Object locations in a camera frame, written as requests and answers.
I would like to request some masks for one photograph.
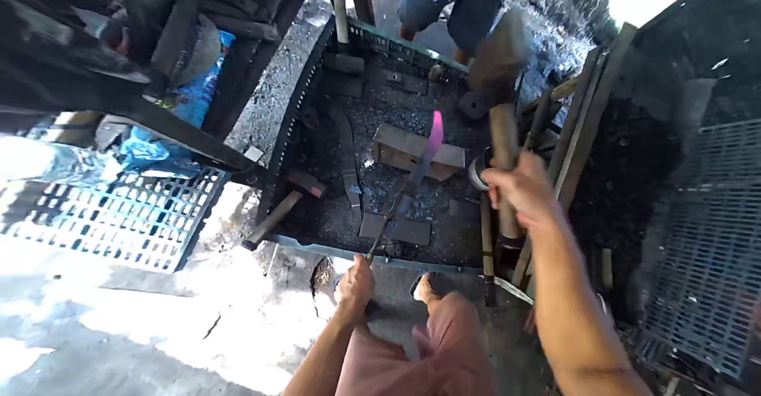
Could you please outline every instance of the hand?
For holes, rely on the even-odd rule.
[[[491,207],[497,209],[499,196],[507,196],[518,211],[518,221],[529,231],[565,221],[538,155],[521,152],[514,170],[487,168],[481,172],[481,178],[489,184]]]
[[[335,298],[338,310],[347,313],[357,323],[373,297],[375,277],[363,255],[354,255],[354,266],[338,282]]]

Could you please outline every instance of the wooden hammer handle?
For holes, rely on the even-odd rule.
[[[491,121],[491,150],[500,170],[513,170],[518,161],[518,127],[515,124],[515,108],[501,104],[489,111]],[[521,238],[523,232],[515,217],[515,208],[507,196],[499,196],[499,230],[507,238]]]

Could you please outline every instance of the pink shorts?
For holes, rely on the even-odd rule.
[[[476,307],[459,293],[444,296],[425,329],[414,329],[420,360],[381,340],[367,325],[348,343],[338,396],[495,394],[494,369],[484,347]]]

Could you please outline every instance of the metal grate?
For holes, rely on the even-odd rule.
[[[740,377],[761,298],[761,119],[699,130],[645,328]]]
[[[199,224],[228,179],[206,167],[187,180],[123,174],[99,187],[28,183],[9,207],[11,215],[12,210],[22,214],[0,226],[0,237],[172,273],[192,249]],[[10,195],[8,189],[2,192]]]

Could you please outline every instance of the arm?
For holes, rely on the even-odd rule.
[[[492,207],[500,195],[507,196],[533,243],[537,329],[563,393],[649,395],[595,299],[542,159],[523,153],[514,171],[488,169],[482,177],[489,183]]]
[[[354,255],[355,265],[338,284],[338,307],[304,362],[296,369],[283,396],[328,396],[336,393],[343,357],[354,327],[365,313],[375,281],[367,260]]]

